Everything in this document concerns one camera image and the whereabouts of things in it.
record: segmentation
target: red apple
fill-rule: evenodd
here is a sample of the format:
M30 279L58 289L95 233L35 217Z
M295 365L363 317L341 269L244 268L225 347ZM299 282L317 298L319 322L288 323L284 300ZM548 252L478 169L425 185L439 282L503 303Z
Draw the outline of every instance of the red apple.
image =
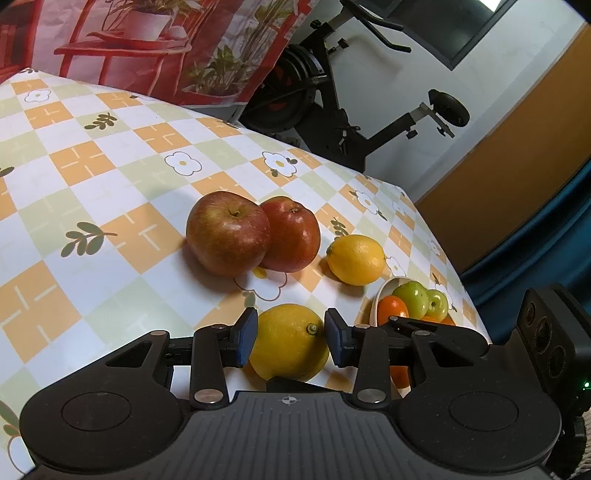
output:
M314 214L288 197L270 198L261 208L271 225L271 244L261 266L287 273L308 266L320 248L320 227Z
M187 243L210 273L236 277L256 267L269 247L267 215L232 192L211 192L192 208Z

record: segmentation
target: metal screw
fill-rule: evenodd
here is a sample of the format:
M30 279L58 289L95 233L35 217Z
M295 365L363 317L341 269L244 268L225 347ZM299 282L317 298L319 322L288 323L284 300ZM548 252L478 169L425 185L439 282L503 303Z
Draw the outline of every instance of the metal screw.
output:
M357 398L363 403L380 403L386 400L386 394L377 388L366 388L357 393Z
M200 403L217 403L223 398L223 393L215 388L204 388L195 392L194 398Z

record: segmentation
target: wooden door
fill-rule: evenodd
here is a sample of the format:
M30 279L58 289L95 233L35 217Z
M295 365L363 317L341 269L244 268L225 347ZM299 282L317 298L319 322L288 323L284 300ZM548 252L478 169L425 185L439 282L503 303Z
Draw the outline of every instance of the wooden door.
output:
M496 130L417 207L461 272L519 228L590 155L587 25Z

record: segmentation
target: window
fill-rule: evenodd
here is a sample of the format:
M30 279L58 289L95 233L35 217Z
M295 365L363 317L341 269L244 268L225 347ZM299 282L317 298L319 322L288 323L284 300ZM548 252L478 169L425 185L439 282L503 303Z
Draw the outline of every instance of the window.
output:
M515 0L360 0L453 70Z

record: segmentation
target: white flower pattern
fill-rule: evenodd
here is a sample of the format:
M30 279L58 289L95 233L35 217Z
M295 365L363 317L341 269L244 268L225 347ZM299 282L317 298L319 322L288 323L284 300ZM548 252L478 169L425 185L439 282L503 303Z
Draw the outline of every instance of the white flower pattern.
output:
M393 277L406 277L406 272L394 257L386 257L386 265L392 272Z
M172 155L167 155L164 157L164 161L176 173L185 177L190 177L193 173L201 171L203 168L197 160L194 160L185 152L175 152Z
M236 277L234 281L242 290L254 292L261 300L274 301L287 284L287 274L255 267Z
M49 100L51 90L31 90L25 97L26 103L46 102Z
M429 248L431 248L431 251L436 254L437 256L441 255L441 248L439 248L439 245L437 244L437 242L431 238L428 242L427 245L429 245Z
M388 219L384 216L384 214L379 211L379 208L374 203L374 201L371 198L369 198L369 195L367 193L360 192L359 190L351 190L350 193L354 197L357 197L357 201L359 202L359 204L362 207L365 207L365 209L369 213L373 213L374 215L379 215L381 218L388 221Z
M263 152L262 156L265 157L265 165L271 169L274 177L277 177L276 173L280 173L284 177L289 178L297 171L294 165L297 163L297 160L294 158L285 158L280 153L269 152Z
M453 310L454 312L457 312L455 300L454 300L451 292L449 291L449 289L446 288L445 285L435 282L435 290L439 290L441 293L443 293L447 297L447 303L449 304L449 309Z

